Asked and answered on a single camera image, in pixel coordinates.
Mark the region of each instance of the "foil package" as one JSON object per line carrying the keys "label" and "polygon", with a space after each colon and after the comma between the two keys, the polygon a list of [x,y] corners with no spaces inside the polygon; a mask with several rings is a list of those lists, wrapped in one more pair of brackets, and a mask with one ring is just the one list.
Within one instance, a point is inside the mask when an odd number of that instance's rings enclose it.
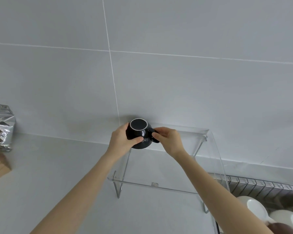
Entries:
{"label": "foil package", "polygon": [[12,134],[15,126],[15,115],[9,106],[0,104],[0,148],[11,150]]}

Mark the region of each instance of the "person's left hand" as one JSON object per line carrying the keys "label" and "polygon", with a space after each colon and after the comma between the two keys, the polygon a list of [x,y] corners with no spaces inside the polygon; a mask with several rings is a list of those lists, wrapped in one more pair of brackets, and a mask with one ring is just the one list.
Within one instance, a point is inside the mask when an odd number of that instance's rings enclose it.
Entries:
{"label": "person's left hand", "polygon": [[105,155],[112,157],[115,161],[124,156],[132,146],[143,141],[143,137],[137,137],[131,140],[127,139],[126,129],[128,125],[129,123],[127,122],[112,133],[110,144]]}

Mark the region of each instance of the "hand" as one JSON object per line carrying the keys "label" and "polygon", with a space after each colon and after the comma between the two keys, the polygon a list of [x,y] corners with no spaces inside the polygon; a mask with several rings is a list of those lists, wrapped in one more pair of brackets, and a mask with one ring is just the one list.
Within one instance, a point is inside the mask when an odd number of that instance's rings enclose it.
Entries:
{"label": "hand", "polygon": [[165,151],[170,156],[176,159],[178,156],[187,154],[178,131],[167,127],[158,127],[154,129],[158,131],[158,133],[153,132],[152,136],[163,145]]}
{"label": "hand", "polygon": [[126,123],[112,133],[105,155],[112,157],[115,161],[124,156],[132,146],[143,141],[143,137],[137,137],[131,140],[127,139],[126,129],[128,125],[129,123]]}

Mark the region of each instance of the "black mug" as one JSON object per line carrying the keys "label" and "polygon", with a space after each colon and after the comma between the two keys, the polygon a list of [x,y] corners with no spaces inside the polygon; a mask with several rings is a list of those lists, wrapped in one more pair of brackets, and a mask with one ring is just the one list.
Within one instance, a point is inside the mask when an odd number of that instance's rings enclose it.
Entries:
{"label": "black mug", "polygon": [[132,146],[134,149],[144,149],[151,145],[152,142],[159,143],[157,139],[152,136],[152,133],[156,132],[151,125],[144,119],[136,118],[133,119],[126,130],[127,139],[134,139],[137,137],[143,137],[144,140],[140,143]]}

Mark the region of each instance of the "person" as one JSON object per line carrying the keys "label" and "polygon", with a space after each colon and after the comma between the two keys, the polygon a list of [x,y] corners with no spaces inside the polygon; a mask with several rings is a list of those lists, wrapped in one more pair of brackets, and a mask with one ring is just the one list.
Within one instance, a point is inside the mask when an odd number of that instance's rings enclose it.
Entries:
{"label": "person", "polygon": [[[112,133],[108,149],[97,164],[43,218],[31,234],[74,234],[78,230],[113,164],[125,155],[133,145],[143,140],[142,137],[128,140],[126,137],[127,127],[128,123]],[[225,233],[273,233],[185,151],[176,130],[166,127],[155,129],[159,133],[152,133],[152,136],[159,140],[166,152],[180,164]]]}

